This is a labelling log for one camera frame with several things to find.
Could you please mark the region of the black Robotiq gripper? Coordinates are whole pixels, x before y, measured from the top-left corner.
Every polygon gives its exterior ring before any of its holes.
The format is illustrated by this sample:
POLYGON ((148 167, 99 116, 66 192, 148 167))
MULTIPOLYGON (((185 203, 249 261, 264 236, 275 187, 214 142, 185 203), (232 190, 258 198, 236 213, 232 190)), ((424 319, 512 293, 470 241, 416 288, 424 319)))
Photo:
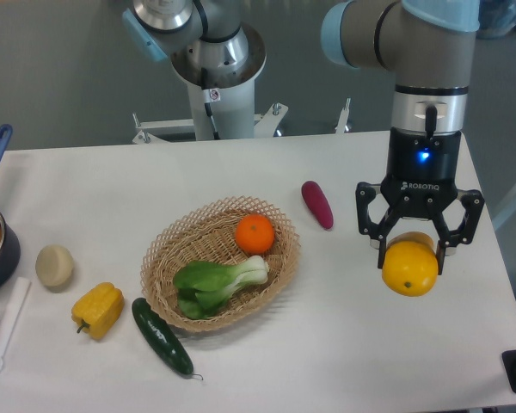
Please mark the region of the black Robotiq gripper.
POLYGON ((390 129, 386 176, 381 185, 359 182, 355 190, 359 233, 368 236, 378 251, 378 269, 384 265, 388 235, 401 218, 433 222, 439 237, 435 252, 438 275, 443 274, 447 253, 453 254, 460 244, 472 243, 485 200, 477 189, 456 188, 460 143, 460 132, 430 137, 390 129), (369 206, 379 194, 389 207, 375 223, 369 206), (454 200, 461 203, 464 216, 459 226, 450 230, 444 210, 454 200))

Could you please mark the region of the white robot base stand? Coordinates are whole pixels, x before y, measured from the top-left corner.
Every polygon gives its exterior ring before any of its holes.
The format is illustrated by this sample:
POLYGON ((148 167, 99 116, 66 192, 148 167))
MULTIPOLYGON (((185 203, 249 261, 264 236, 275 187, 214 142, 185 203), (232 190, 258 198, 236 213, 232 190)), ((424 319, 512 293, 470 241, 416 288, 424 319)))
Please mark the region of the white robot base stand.
POLYGON ((198 141, 279 137, 289 108, 274 102, 255 112, 255 80, 266 63, 263 39, 243 24, 236 34, 215 43, 196 40, 169 56, 185 83, 192 117, 141 122, 133 115, 137 144, 159 143, 161 135, 192 134, 198 141))

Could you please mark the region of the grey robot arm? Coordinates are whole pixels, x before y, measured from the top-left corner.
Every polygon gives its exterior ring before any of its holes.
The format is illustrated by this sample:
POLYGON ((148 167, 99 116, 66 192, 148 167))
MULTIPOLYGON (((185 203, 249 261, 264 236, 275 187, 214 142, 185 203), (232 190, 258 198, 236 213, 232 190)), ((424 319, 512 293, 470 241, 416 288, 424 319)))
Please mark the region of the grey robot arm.
MULTIPOLYGON (((455 176, 478 14, 476 1, 346 1, 323 19, 330 61, 396 76, 385 177, 355 191, 359 231, 380 256, 400 219, 433 223, 438 262, 473 240, 484 200, 458 189, 455 176)), ((122 20, 140 49, 168 59, 187 85, 197 139, 275 132, 272 115, 255 116, 266 50, 236 2, 135 1, 122 20)))

